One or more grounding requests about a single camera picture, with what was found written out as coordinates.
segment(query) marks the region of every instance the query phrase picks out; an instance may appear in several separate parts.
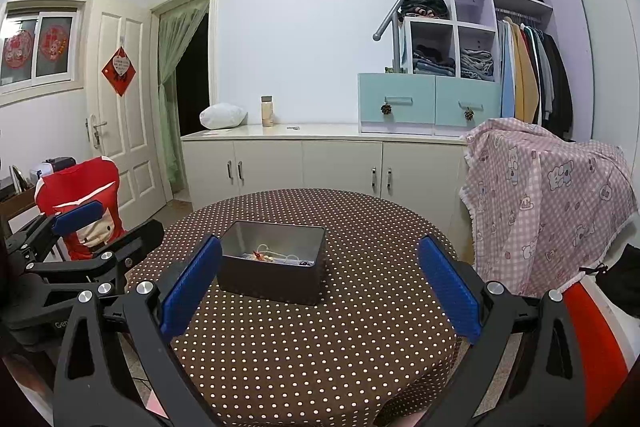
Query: teal drawer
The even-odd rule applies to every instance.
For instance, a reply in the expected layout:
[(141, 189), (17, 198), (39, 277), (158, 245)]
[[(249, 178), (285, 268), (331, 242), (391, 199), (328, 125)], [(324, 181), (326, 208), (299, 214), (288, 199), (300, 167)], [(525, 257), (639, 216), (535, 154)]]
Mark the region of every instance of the teal drawer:
[[(360, 73), (358, 96), (361, 122), (433, 124), (435, 76), (402, 73)], [(391, 106), (383, 115), (380, 107)]]
[[(501, 84), (456, 77), (436, 77), (436, 125), (474, 128), (487, 118), (500, 117)], [(465, 110), (474, 112), (466, 120)]]

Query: cabinet countertop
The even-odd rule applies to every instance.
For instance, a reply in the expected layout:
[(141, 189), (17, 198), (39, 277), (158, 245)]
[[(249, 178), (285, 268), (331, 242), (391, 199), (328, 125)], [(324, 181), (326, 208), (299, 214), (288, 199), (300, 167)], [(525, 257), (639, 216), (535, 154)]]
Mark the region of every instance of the cabinet countertop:
[(361, 133), (357, 124), (276, 124), (264, 128), (260, 124), (238, 126), (230, 130), (198, 131), (181, 137), (183, 142), (207, 140), (364, 140), (371, 142), (422, 142), (464, 146), (459, 136), (434, 134)]

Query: green curtain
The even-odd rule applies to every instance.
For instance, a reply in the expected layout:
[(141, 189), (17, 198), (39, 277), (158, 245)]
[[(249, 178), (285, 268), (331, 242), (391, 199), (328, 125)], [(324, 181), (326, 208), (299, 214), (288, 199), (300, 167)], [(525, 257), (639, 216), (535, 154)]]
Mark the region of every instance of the green curtain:
[(175, 67), (209, 11), (209, 0), (193, 0), (160, 15), (158, 31), (158, 90), (164, 162), (175, 193), (185, 187), (180, 145)]

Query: clothes rod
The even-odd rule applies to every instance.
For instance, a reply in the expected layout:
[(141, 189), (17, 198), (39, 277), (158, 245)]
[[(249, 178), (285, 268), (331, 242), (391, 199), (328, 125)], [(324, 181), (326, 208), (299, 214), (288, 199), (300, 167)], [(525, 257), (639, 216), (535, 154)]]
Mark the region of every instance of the clothes rod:
[(511, 10), (505, 10), (503, 8), (496, 8), (495, 11), (500, 12), (501, 14), (506, 14), (507, 16), (515, 16), (519, 17), (520, 19), (526, 19), (540, 24), (542, 23), (542, 20), (538, 19), (537, 17), (527, 16), (526, 14), (521, 14), (519, 12), (512, 12)]

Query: red diamond door decoration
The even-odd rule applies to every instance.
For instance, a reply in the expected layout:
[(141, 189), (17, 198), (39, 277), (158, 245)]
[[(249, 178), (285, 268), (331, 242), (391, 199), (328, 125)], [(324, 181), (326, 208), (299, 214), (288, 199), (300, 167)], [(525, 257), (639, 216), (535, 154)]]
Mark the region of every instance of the red diamond door decoration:
[(111, 83), (116, 93), (119, 94), (119, 96), (123, 96), (133, 77), (136, 75), (136, 69), (133, 67), (133, 64), (131, 64), (122, 46), (113, 54), (113, 57), (109, 59), (105, 67), (102, 68), (102, 74)]

